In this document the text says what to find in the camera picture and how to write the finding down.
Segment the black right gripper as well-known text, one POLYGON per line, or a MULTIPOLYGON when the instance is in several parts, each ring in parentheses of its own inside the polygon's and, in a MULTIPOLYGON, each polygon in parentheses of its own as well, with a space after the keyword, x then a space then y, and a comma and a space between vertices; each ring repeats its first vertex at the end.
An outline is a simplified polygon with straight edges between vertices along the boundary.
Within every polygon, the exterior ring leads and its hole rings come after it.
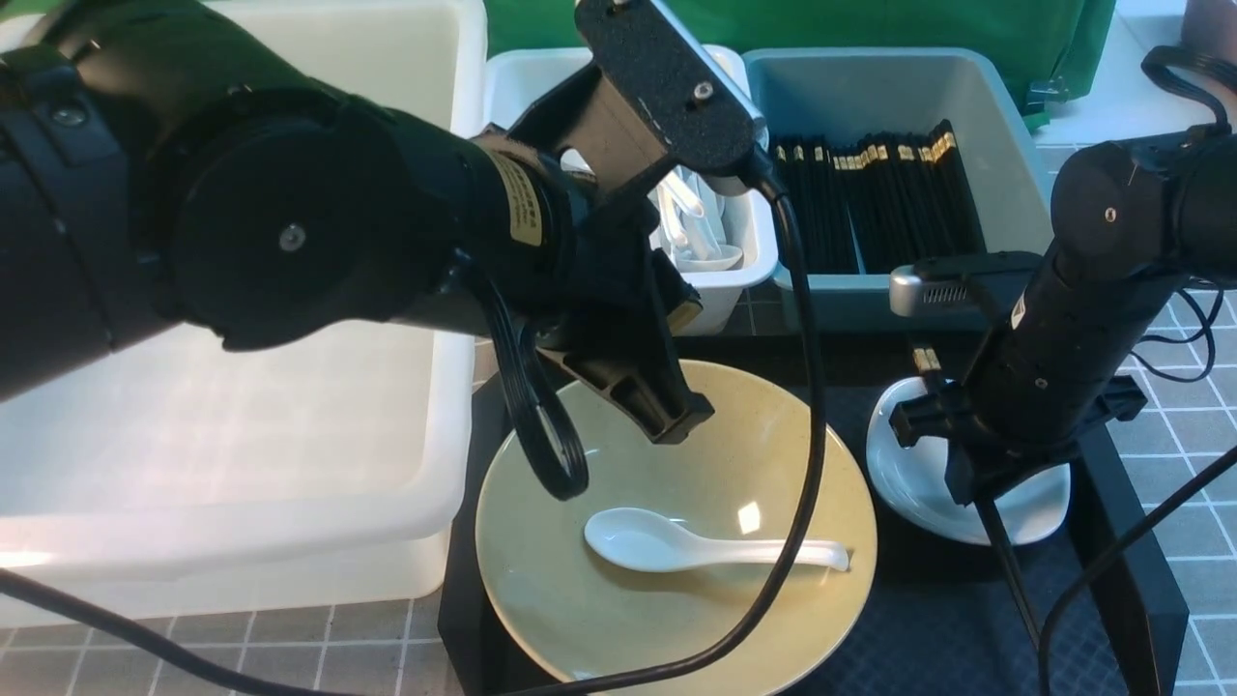
POLYGON ((995 501, 1059 464, 1081 457, 1079 440, 1110 422, 1131 422, 1147 396, 1131 376, 1113 376, 1087 399, 1044 401, 1033 389, 977 391, 967 382, 928 380, 924 396, 898 401, 889 418, 903 449, 933 436, 948 443, 943 476, 959 506, 995 501))

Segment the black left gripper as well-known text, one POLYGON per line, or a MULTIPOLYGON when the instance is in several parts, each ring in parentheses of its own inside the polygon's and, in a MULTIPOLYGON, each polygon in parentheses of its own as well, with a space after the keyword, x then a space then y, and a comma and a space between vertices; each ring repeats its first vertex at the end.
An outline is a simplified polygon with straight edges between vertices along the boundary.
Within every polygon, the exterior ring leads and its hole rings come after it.
POLYGON ((644 431, 684 443, 715 409, 693 391, 669 316, 699 295, 649 247, 648 193, 675 163, 593 59, 464 159, 468 289, 501 347, 508 405, 546 405, 548 359, 644 431))

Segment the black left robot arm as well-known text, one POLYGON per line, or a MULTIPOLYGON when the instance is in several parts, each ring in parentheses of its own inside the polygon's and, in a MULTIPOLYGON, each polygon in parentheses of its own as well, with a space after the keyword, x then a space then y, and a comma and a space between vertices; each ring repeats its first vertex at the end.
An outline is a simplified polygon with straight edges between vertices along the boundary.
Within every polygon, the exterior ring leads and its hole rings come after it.
POLYGON ((657 444, 714 414, 672 333, 703 303, 649 246, 710 116, 600 43, 474 137, 306 75, 198 1, 67 1, 2 56, 2 397, 187 323, 229 352, 344 321, 489 336, 520 433, 557 363, 657 444))

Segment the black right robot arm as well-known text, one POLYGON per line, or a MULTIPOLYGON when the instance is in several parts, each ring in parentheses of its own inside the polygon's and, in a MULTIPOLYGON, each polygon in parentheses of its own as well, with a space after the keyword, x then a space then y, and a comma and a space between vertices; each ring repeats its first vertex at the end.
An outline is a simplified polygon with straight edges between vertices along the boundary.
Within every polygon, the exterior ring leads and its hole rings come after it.
POLYGON ((1235 135, 1221 125, 1106 141, 1056 172, 1043 253, 929 257, 893 282, 962 291, 990 330, 962 380, 896 405, 902 448, 944 439, 956 504, 993 501, 1131 422, 1147 399, 1119 365, 1194 277, 1235 282, 1235 135))

